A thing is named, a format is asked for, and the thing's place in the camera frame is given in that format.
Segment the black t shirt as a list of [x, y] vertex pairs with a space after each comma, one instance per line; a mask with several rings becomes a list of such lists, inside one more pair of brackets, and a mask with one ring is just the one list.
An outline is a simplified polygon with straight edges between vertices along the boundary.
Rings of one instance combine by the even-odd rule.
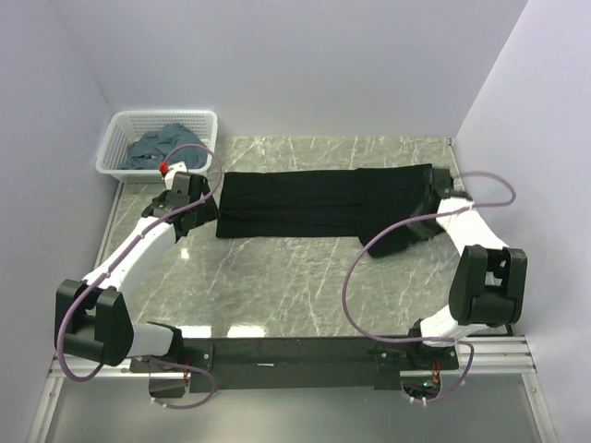
[[355, 237], [362, 245], [412, 218], [427, 193], [419, 164], [286, 173], [226, 174], [220, 198], [220, 239]]

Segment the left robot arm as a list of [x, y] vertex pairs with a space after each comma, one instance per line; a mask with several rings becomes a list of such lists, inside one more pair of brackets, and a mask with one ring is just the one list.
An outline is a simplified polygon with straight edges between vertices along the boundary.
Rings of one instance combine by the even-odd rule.
[[219, 211], [208, 180], [180, 172], [142, 212], [128, 238], [82, 280], [56, 291], [54, 339], [60, 357], [100, 365], [151, 355], [162, 370], [182, 365], [182, 332], [160, 323], [135, 324], [127, 303], [157, 259], [188, 233], [215, 221]]

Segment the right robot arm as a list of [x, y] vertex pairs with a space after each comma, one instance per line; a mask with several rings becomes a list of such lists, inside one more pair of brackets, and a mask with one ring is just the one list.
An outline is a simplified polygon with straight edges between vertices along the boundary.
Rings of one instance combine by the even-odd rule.
[[427, 193], [417, 213], [437, 217], [411, 222], [415, 237], [427, 240], [446, 233], [460, 255], [447, 305], [409, 330], [417, 338], [405, 345], [406, 360], [425, 368], [437, 358], [437, 347], [485, 329], [512, 325], [520, 318], [527, 255], [493, 233], [469, 194], [454, 188], [446, 169], [436, 168], [427, 175]]

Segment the grey blue t shirt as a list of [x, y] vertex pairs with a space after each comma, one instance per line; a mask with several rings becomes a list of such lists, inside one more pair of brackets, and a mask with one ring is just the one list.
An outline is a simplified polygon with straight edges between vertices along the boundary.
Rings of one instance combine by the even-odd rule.
[[[200, 144], [201, 140], [180, 123], [172, 123], [159, 130], [145, 133], [138, 141], [127, 147], [127, 158], [121, 163], [122, 170], [157, 170], [165, 157], [178, 146]], [[199, 169], [206, 164], [208, 154], [199, 148], [185, 148], [175, 153], [169, 163], [184, 162], [188, 169]]]

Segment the white plastic laundry basket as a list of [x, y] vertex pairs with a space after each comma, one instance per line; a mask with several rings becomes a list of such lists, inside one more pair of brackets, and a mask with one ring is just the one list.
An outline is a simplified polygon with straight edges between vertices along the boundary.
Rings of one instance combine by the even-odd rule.
[[218, 115], [208, 110], [132, 110], [113, 115], [106, 127], [95, 162], [98, 173], [111, 175], [121, 183], [154, 184], [162, 181], [158, 168], [124, 170], [127, 147], [145, 133], [179, 123], [192, 131], [211, 151], [215, 151], [218, 135]]

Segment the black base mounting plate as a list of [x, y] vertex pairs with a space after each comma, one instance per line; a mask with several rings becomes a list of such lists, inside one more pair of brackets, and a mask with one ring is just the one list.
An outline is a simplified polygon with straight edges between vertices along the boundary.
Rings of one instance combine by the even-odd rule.
[[186, 339], [172, 366], [162, 357], [135, 359], [134, 374], [151, 375], [160, 399], [181, 395], [172, 375], [191, 393], [239, 389], [322, 389], [372, 387], [398, 390], [401, 376], [459, 367], [452, 346], [393, 343], [366, 337]]

